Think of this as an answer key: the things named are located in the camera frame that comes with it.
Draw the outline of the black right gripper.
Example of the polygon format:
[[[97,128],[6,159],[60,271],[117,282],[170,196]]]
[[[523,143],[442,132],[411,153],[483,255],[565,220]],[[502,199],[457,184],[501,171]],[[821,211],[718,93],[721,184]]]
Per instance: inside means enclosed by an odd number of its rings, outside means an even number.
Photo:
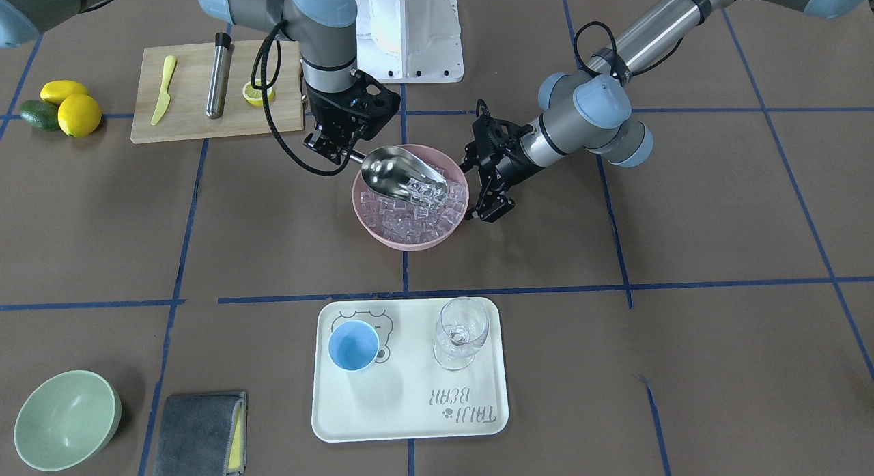
[[[306,82],[315,131],[304,144],[321,156],[352,152],[359,140],[371,140],[399,111],[401,97],[367,72],[356,71],[341,92],[319,90]]]

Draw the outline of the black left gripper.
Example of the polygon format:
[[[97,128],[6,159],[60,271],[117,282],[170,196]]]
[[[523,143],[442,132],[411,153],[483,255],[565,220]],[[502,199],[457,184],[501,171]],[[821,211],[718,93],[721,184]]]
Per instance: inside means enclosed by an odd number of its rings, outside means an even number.
[[[465,145],[459,162],[462,173],[478,168],[481,180],[481,192],[468,209],[467,219],[497,222],[516,206],[507,196],[507,188],[533,177],[543,167],[535,164],[522,147],[522,138],[534,133],[533,126],[520,126],[490,115],[483,99],[478,99],[475,115],[474,140]]]

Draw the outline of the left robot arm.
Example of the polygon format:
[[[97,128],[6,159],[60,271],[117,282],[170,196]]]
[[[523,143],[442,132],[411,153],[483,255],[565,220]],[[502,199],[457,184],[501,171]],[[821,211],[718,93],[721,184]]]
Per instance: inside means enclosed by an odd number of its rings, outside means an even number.
[[[465,219],[494,222],[514,208],[508,190],[584,149],[609,164],[642,164],[653,149],[651,130],[632,115],[625,85],[649,71],[677,49],[683,37],[703,24],[714,10],[737,0],[659,0],[633,25],[583,60],[580,71],[556,72],[538,90],[542,112],[524,125],[490,115],[478,100],[472,124],[474,139],[465,147],[463,172],[477,168],[479,196]],[[762,0],[808,16],[833,19],[864,0]]]

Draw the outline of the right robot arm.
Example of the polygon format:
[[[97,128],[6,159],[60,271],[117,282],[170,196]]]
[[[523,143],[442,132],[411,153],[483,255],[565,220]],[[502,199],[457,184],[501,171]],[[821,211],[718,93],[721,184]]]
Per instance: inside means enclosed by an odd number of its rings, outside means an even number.
[[[112,0],[2,0],[3,48],[16,48]],[[400,98],[358,66],[356,0],[199,0],[218,20],[297,42],[315,131],[304,143],[334,164],[396,115]]]

